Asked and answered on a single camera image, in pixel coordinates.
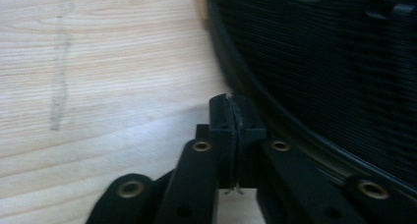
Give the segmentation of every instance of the mounting hole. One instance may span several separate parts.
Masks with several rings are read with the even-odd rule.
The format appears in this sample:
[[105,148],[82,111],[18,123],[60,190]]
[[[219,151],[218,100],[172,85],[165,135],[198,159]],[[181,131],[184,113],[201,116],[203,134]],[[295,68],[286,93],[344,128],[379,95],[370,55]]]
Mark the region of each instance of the mounting hole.
[[138,196],[141,192],[144,191],[144,188],[145,186],[142,182],[132,180],[120,185],[119,189],[117,190],[117,195],[124,198]]
[[366,196],[376,199],[386,199],[389,197],[388,191],[375,182],[361,180],[358,183],[358,189]]
[[211,149],[211,144],[203,141],[198,141],[193,144],[193,149],[198,152],[204,152]]
[[272,148],[278,151],[288,151],[291,148],[291,146],[282,141],[274,141],[272,143]]
[[193,215],[193,210],[191,210],[188,206],[183,205],[177,208],[177,215],[180,217],[189,217]]
[[325,206],[323,213],[331,219],[339,219],[342,216],[341,211],[332,206]]

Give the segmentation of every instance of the metal grommet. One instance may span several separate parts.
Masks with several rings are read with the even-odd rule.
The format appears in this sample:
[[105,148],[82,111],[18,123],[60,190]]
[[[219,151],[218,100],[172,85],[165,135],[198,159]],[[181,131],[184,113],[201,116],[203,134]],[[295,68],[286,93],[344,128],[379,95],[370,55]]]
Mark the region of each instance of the metal grommet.
[[366,196],[369,196],[372,198],[386,199],[389,197],[389,193],[385,188],[369,180],[359,181],[358,189]]
[[211,149],[211,144],[204,141],[197,141],[193,144],[193,150],[204,152]]
[[144,188],[145,185],[142,182],[132,180],[120,185],[119,189],[117,190],[117,195],[124,198],[138,196],[141,192],[144,191]]
[[271,145],[273,149],[282,152],[288,151],[291,148],[291,146],[288,143],[279,140],[273,141]]

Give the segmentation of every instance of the wooden surface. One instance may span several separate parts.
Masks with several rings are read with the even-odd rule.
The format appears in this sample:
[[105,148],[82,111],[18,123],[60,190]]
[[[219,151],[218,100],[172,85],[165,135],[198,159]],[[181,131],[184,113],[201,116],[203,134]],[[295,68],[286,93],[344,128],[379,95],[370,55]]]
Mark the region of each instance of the wooden surface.
[[[229,92],[194,0],[0,0],[0,223],[84,223],[119,176],[175,167]],[[217,223],[263,223],[254,193]]]

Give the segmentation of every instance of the hole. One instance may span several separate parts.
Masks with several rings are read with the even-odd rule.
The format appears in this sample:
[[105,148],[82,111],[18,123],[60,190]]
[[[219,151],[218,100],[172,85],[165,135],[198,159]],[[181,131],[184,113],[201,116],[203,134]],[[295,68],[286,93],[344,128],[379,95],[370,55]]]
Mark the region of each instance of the hole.
[[383,16],[389,15],[393,10],[394,5],[383,5],[379,7],[379,11]]
[[193,215],[193,211],[188,206],[179,206],[177,208],[177,215],[180,217],[189,217]]
[[209,144],[207,142],[201,142],[201,141],[199,141],[199,142],[196,142],[193,145],[193,149],[195,151],[198,151],[198,152],[204,152],[204,151],[207,151],[207,150],[211,149],[211,144]]
[[376,199],[386,199],[389,197],[388,191],[377,183],[361,180],[358,184],[358,189],[366,196]]
[[138,196],[144,190],[144,188],[145,186],[142,182],[132,180],[120,185],[119,189],[117,190],[117,195],[124,198]]
[[272,148],[278,151],[288,151],[290,149],[290,146],[282,141],[274,141],[272,143]]
[[339,209],[331,206],[325,207],[324,214],[332,219],[339,219],[342,216]]

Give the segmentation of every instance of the black grille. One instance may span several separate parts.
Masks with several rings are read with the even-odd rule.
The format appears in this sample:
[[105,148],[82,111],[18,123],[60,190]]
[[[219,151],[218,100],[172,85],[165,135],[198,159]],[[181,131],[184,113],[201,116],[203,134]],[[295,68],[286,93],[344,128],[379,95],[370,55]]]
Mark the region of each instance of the black grille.
[[216,0],[252,74],[315,133],[417,187],[416,0]]

